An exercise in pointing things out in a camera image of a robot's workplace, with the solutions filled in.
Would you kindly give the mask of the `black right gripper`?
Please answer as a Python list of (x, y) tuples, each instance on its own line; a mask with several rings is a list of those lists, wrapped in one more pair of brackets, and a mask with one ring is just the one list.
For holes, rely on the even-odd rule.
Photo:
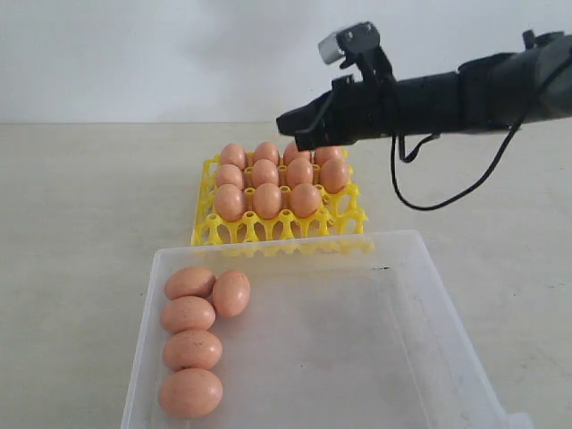
[[(323, 128), (311, 126), (321, 120)], [(355, 81), (343, 76), (332, 90), (276, 118), (280, 134), (294, 134), (298, 151), (348, 146), (400, 132), (400, 106), (394, 80)]]

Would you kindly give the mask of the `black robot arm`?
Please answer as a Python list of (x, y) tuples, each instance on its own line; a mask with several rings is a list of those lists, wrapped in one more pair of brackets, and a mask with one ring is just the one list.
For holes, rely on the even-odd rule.
[(544, 122), (571, 115), (571, 37), (528, 30), (524, 51), (499, 53), (457, 70), (396, 80), (374, 24), (334, 31), (318, 45), (326, 64), (358, 67), (332, 81), (331, 90), (280, 115), (278, 131), (300, 150), (353, 145), (390, 136), (489, 133), (517, 121)]

